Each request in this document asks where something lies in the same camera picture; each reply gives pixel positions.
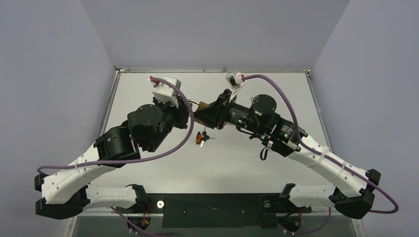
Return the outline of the large brass padlock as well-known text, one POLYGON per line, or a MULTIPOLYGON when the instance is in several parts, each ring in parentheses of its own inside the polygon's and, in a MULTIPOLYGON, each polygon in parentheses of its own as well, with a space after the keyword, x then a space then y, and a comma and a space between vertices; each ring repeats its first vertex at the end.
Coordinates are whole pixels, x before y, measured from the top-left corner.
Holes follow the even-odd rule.
POLYGON ((202 102, 202 101, 201 102, 198 102, 198 101, 192 100, 192 99, 189 99, 188 101, 189 101, 190 104, 197 106, 196 109, 195 109, 195 112, 196 111, 203 110, 203 109, 205 109, 205 108, 207 108, 207 107, 210 106, 209 104, 207 104, 205 102, 202 102))

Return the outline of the keys of orange padlock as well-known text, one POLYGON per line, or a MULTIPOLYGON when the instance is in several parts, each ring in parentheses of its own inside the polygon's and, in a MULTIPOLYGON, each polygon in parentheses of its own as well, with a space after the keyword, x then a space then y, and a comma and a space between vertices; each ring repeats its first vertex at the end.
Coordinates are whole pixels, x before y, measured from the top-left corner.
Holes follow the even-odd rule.
POLYGON ((203 146, 203 144, 205 143, 205 141, 210 140, 210 139, 214 139, 214 137, 210 137, 210 136, 207 134, 207 131, 206 131, 206 129, 205 129, 205 128, 204 128, 204 130, 202 131, 201 135, 202 135, 202 137, 201 137, 201 141, 200 141, 200 147, 202 147, 202 146, 203 146))

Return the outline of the orange padlock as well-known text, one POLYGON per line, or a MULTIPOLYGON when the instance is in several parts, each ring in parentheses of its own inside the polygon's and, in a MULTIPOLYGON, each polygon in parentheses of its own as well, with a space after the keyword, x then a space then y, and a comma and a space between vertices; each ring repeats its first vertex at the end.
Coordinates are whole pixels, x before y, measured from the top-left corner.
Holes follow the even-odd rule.
POLYGON ((201 142, 202 142, 202 134, 201 134, 201 132, 199 132, 199 131, 197 132, 195 142, 196 142, 196 144, 197 144, 197 145, 200 145, 200 144, 201 144, 201 142))

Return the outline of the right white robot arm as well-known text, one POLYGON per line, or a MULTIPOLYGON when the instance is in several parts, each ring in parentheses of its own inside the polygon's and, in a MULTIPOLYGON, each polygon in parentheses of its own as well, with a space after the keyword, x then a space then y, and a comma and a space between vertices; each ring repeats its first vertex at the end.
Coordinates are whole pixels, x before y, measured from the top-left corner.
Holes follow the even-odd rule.
POLYGON ((303 129, 296 130, 291 121, 275 112, 276 107, 275 99, 266 94, 255 96, 251 105, 244 107, 235 102, 232 92, 227 89, 210 104, 200 102, 194 118, 212 129, 232 124, 250 138, 261 141, 261 159, 266 159, 267 153, 273 151, 304 164, 328 181, 320 186, 287 184, 278 198, 283 210, 292 212, 322 206, 334 208, 352 219, 363 218, 373 206, 380 173, 374 169, 359 169, 343 161, 303 129))

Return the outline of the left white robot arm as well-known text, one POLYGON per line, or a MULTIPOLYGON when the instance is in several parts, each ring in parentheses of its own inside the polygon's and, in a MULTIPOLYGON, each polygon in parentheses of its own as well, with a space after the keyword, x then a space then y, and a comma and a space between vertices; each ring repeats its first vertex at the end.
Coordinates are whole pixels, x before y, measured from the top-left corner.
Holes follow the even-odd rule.
POLYGON ((180 97, 176 100, 177 105, 154 99, 152 104, 140 106, 121 125, 98 137, 67 168, 57 168, 51 175, 37 175, 35 189, 42 197, 35 203, 35 213, 62 220, 100 207, 144 211, 149 201, 142 185, 109 188, 92 182, 140 159, 141 151, 156 151, 172 129, 187 129, 193 122, 191 104, 180 97))

